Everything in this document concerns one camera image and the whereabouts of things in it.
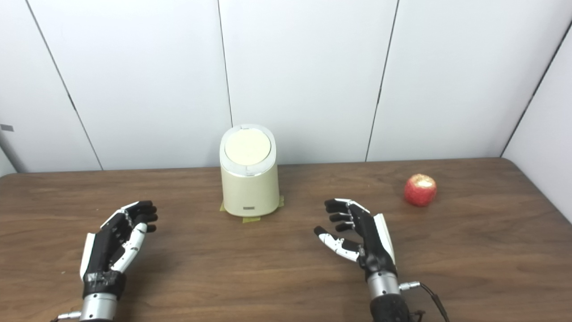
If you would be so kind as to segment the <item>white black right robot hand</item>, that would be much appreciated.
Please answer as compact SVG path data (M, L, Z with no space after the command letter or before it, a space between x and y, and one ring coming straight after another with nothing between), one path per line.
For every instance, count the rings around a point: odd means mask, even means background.
M313 231L325 246L356 262L364 270L366 279L384 272L398 275L391 237L381 213L372 215L364 206L350 199L328 199L324 206L330 214L329 220L337 222L337 232L353 230L362 237L362 242L355 242L316 226Z

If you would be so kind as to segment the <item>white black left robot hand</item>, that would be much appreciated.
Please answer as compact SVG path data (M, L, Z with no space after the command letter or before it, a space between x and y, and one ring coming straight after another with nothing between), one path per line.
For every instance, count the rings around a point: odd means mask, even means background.
M156 231L156 212L151 200L139 200L116 210L97 233L87 234L80 263L83 298L96 293L111 294L117 300L122 297L127 268L146 234Z

